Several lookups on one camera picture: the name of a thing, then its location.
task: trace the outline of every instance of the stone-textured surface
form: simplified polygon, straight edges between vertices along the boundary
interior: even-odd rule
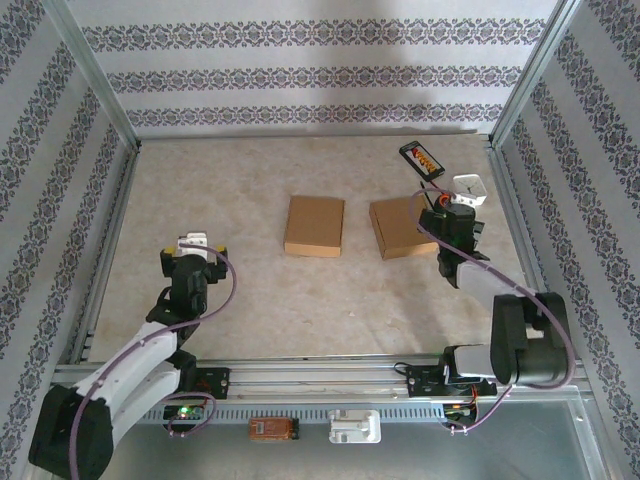
[[[158,252],[189,230],[225,244],[238,271],[226,311],[185,345],[199,358],[439,352],[489,340],[489,314],[437,272],[436,255],[383,262],[369,202],[410,195],[417,175],[398,148],[419,139],[447,168],[479,173],[489,196],[480,249],[522,281],[482,141],[476,135],[254,138],[143,144],[90,359],[108,359],[160,290]],[[346,200],[340,258],[286,256],[289,195]],[[220,304],[230,281],[209,289]]]

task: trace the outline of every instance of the brown cardboard box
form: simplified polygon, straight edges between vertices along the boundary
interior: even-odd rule
[[[293,195],[284,251],[307,257],[339,257],[342,250],[344,200]]]
[[[383,260],[419,255],[438,249],[438,244],[420,233],[415,222],[409,218],[410,199],[411,197],[402,197],[371,203],[369,215]],[[425,207],[424,197],[415,199],[414,212],[417,217]]]

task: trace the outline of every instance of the wall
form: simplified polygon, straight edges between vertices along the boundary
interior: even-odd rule
[[[502,146],[624,478],[640,478],[639,6],[582,4]]]
[[[138,135],[489,133],[555,0],[70,0]]]
[[[37,0],[0,0],[0,479],[18,478],[131,149]]]

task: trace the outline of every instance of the beige floor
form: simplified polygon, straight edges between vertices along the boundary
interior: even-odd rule
[[[168,284],[159,251],[189,230],[225,244],[238,271],[229,308],[185,344],[201,359],[440,352],[487,342],[488,313],[437,272],[436,255],[383,262],[369,202],[410,195],[398,148],[418,139],[445,166],[478,173],[489,196],[480,250],[522,281],[481,139],[475,135],[149,141],[134,185],[90,354],[112,356]],[[340,258],[285,256],[289,195],[346,199]],[[230,282],[209,289],[224,300]]]

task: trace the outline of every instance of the patterned wallpaper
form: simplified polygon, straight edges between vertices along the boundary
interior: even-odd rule
[[[489,133],[555,0],[69,5],[144,138]]]
[[[132,151],[38,1],[0,1],[0,479],[20,478]]]
[[[624,478],[640,478],[639,7],[583,3],[502,146]]]

